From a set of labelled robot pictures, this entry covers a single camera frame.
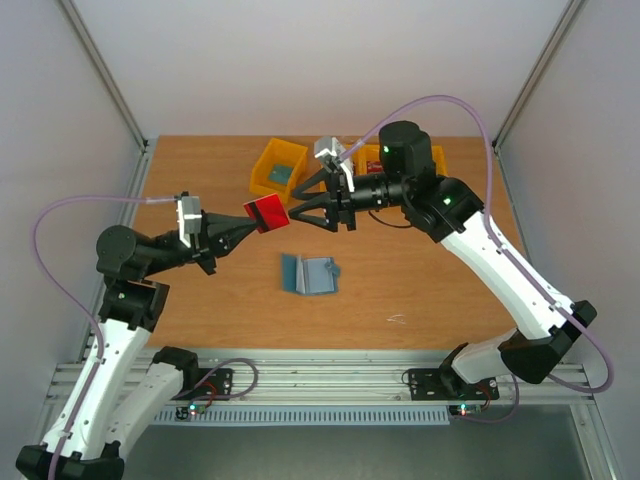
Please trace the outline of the blue card holder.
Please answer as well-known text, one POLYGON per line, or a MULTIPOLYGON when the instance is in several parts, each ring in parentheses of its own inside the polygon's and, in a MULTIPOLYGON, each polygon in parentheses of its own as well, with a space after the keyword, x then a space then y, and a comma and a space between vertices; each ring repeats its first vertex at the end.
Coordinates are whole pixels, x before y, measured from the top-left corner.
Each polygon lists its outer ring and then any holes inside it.
POLYGON ((301 296, 335 294, 341 268, 333 257, 304 258, 282 254, 282 290, 301 296))

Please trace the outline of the red credit card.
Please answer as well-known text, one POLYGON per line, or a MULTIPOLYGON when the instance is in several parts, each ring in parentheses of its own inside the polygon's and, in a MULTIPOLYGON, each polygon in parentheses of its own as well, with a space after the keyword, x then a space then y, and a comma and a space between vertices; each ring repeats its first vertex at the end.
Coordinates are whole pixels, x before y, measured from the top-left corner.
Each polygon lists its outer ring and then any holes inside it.
POLYGON ((284 205, 277 194, 269 194, 258 199, 246 202, 244 210, 256 223, 259 233, 264 234, 290 223, 284 205))

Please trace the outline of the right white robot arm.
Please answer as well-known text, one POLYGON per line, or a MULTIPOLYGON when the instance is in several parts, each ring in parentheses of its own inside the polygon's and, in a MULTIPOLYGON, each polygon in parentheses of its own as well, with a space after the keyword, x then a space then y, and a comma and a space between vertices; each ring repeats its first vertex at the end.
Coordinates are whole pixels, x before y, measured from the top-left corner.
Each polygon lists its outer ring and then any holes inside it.
POLYGON ((597 312, 554 289, 499 232, 482 200, 463 181, 436 170, 429 135, 410 121, 379 132, 378 173, 355 175, 335 137, 314 144, 322 168, 300 186, 293 220, 335 232, 353 230, 355 216, 400 207, 413 228, 464 262, 503 304, 513 330, 481 343, 463 343, 439 367, 452 397, 485 379, 512 374, 539 384, 551 376, 597 312))

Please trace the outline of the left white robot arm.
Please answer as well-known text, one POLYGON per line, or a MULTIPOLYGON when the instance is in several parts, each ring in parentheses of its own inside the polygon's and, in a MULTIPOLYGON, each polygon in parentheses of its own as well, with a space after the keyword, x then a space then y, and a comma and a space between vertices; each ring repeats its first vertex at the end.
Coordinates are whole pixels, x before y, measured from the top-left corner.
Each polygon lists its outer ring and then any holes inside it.
POLYGON ((98 238, 96 269, 106 291, 91 353, 58 418, 37 445, 16 460, 27 479, 119 479, 133 446, 172 399, 201 386, 196 353, 177 347, 157 352, 142 381, 122 394, 127 375, 164 310, 166 284, 150 276, 187 264, 206 274, 258 225, 248 217, 201 211, 179 228, 149 237, 115 225, 98 238))

